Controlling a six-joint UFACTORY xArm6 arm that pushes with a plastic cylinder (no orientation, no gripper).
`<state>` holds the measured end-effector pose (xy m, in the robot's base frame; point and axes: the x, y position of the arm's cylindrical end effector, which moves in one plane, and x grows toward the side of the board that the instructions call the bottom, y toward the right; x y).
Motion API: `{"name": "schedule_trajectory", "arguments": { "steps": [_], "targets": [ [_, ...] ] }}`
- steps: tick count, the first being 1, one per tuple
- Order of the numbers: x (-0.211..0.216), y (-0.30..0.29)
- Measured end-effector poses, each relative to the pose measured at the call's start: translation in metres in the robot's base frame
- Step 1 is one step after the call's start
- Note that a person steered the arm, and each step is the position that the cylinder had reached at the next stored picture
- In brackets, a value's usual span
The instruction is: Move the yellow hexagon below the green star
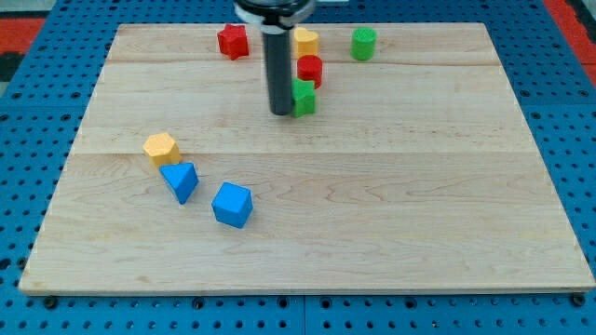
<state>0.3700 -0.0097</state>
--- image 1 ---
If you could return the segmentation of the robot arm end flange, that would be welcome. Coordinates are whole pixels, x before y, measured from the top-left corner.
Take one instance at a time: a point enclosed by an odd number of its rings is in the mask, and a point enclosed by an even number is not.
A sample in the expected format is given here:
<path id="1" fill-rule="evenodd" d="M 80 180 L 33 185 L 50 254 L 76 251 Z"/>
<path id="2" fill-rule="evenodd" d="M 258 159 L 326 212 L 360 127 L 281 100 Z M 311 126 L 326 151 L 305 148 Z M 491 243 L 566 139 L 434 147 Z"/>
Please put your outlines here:
<path id="1" fill-rule="evenodd" d="M 315 0 L 234 0 L 235 12 L 245 22 L 282 29 L 306 20 L 315 8 Z"/>

